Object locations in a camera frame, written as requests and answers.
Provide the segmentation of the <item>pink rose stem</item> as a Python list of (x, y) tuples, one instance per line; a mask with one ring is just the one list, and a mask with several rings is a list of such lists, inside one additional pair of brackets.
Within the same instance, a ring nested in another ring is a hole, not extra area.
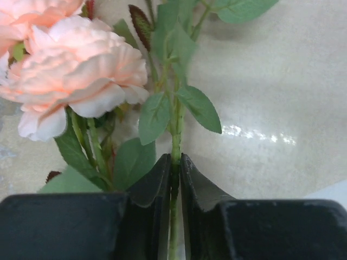
[(205, 129), (221, 133), (219, 115), (209, 98), (188, 85), (188, 66), (207, 17), (214, 13), (229, 24), (251, 21), (272, 8), (275, 1), (162, 1), (149, 13), (129, 5), (133, 27), (147, 50), (153, 94), (140, 110), (139, 137), (143, 145), (165, 131), (171, 135), (170, 259), (177, 258), (179, 174), (182, 131), (186, 112)]
[(93, 1), (1, 1), (1, 97), (21, 137), (54, 140), (67, 165), (114, 191), (115, 120), (146, 101), (141, 52), (94, 16)]

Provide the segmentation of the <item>pink rose stem back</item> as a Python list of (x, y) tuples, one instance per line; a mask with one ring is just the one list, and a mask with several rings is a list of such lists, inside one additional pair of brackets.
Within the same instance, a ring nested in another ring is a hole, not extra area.
[(186, 112), (205, 129), (221, 133), (219, 115), (209, 98), (188, 85), (188, 66), (207, 17), (214, 13), (229, 24), (251, 21), (272, 8), (275, 1), (162, 1), (149, 13), (129, 5), (133, 27), (147, 50), (153, 94), (140, 110), (139, 137), (143, 145), (165, 131), (171, 135), (170, 259), (177, 258), (179, 174), (182, 131)]

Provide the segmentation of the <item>white wrapping paper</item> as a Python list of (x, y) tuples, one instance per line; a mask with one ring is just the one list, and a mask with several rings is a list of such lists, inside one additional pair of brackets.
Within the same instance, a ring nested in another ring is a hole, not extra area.
[(339, 181), (333, 185), (327, 186), (319, 191), (306, 195), (304, 198), (310, 199), (330, 199), (346, 204), (346, 180)]

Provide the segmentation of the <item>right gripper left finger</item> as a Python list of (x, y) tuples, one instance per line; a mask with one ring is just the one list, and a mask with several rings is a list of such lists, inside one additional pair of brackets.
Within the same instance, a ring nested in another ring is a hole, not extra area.
[(171, 158), (126, 192), (20, 194), (1, 202), (1, 259), (166, 259)]

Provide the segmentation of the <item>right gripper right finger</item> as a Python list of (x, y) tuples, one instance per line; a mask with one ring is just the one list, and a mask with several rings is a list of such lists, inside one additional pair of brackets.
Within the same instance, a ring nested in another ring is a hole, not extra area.
[(236, 199), (181, 157), (186, 259), (346, 259), (346, 210), (322, 199)]

